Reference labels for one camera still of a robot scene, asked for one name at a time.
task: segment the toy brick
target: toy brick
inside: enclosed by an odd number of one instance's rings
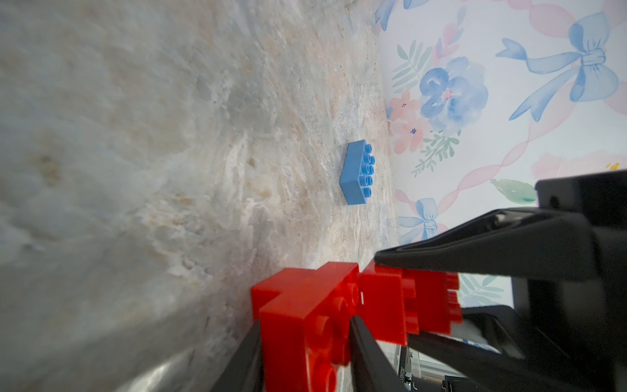
[[[406,290],[400,273],[402,270],[390,268],[388,273],[385,269],[375,270],[373,266],[374,262],[371,262],[359,277],[357,314],[375,339],[407,346],[404,308]]]
[[[290,287],[297,285],[302,279],[310,276],[314,270],[303,268],[284,268],[266,280],[257,283],[250,289],[253,303],[253,320],[259,318],[259,309]]]
[[[359,266],[326,263],[300,278],[264,289],[280,289],[259,309],[267,392],[334,391],[335,364],[348,364],[349,322],[356,313]]]
[[[434,271],[403,270],[403,276],[416,283],[416,301],[405,300],[405,306],[418,314],[420,330],[450,334],[451,322],[461,322],[461,307],[457,293],[449,287],[459,287],[459,281]]]
[[[365,140],[349,144],[344,159],[340,186],[349,205],[365,204],[372,197],[372,175],[375,159],[372,146]]]

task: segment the painted flower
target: painted flower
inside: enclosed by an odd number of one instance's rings
[[[446,68],[434,68],[420,81],[424,102],[420,114],[433,131],[451,136],[481,116],[488,102],[483,67],[465,57],[454,58]]]
[[[531,167],[536,179],[580,176],[627,167],[627,156],[596,151],[573,159],[544,154]]]
[[[426,119],[416,118],[416,112],[410,112],[407,116],[408,123],[401,124],[396,131],[400,135],[394,142],[394,152],[397,154],[404,153],[408,147],[411,152],[422,148],[424,135],[431,129]]]
[[[405,90],[401,99],[393,98],[390,101],[392,112],[390,113],[390,120],[396,121],[398,119],[407,119],[408,115],[420,109],[420,104],[417,100],[409,100],[409,90]]]

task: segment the screw hole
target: screw hole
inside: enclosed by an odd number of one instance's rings
[[[551,196],[549,199],[549,206],[551,206],[551,208],[559,209],[559,199],[555,196]]]

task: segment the blue bow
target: blue bow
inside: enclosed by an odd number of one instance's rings
[[[416,202],[416,211],[418,215],[420,215],[420,218],[415,216],[399,216],[399,225],[401,227],[416,227],[424,223],[422,240],[438,235],[438,224],[435,221],[435,218],[438,217],[438,205],[435,203],[435,200],[431,198],[418,200]],[[418,230],[420,229],[422,228],[415,228],[409,231],[409,233],[402,235],[400,238],[401,245],[411,243],[418,236]]]
[[[603,65],[605,52],[601,48],[609,38],[609,23],[605,14],[598,13],[580,19],[571,26],[568,36],[571,45],[580,53],[570,51],[544,58],[528,58],[527,52],[521,44],[508,38],[503,39],[505,50],[498,53],[497,57],[524,60],[527,62],[527,68],[533,73],[556,72],[581,59],[579,68],[565,71],[530,95],[516,109],[510,120],[516,119],[530,110],[534,120],[540,121],[542,113],[553,95],[574,75],[577,75],[577,79],[571,90],[571,101],[573,102],[605,99],[616,92],[618,77],[612,70]]]
[[[426,4],[429,0],[403,0],[403,8],[410,9],[420,7]],[[396,4],[396,0],[383,0],[383,3],[377,8],[374,13],[374,22],[381,22],[381,28],[383,31],[387,30],[387,21],[390,19],[392,8]]]

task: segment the pink flower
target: pink flower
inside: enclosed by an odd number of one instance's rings
[[[407,147],[409,147],[409,151],[414,152],[419,147],[422,147],[424,135],[429,132],[430,128],[431,124],[429,124],[427,119],[422,117],[417,119],[416,114],[411,112],[409,114],[408,123],[402,124],[399,130],[396,131],[400,137],[396,139],[394,143],[394,152],[402,154]]]
[[[390,114],[390,120],[396,121],[398,119],[407,119],[408,116],[420,108],[417,100],[410,101],[409,100],[409,90],[406,90],[403,93],[401,99],[394,98],[390,101],[390,105],[392,105],[392,113]]]
[[[531,167],[536,179],[578,176],[627,167],[627,156],[596,151],[573,159],[544,154]]]

